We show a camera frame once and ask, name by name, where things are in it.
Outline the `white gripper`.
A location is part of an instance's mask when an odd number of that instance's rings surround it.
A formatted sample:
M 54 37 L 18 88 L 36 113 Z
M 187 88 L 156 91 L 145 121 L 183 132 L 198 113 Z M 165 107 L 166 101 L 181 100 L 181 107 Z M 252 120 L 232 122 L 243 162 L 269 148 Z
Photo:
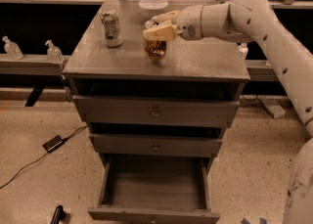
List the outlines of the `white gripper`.
M 153 16 L 143 36 L 148 41 L 172 41 L 179 34 L 185 40 L 201 40 L 201 12 L 202 5 L 197 5 Z

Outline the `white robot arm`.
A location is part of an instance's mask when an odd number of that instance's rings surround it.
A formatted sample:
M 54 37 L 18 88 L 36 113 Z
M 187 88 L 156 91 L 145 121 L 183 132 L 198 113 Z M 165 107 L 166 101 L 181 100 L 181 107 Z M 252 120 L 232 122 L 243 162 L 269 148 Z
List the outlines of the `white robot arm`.
M 311 138 L 297 154 L 288 185 L 283 224 L 313 224 L 313 56 L 278 20 L 268 0 L 232 0 L 190 6 L 153 17 L 148 41 L 254 41 L 285 89 Z

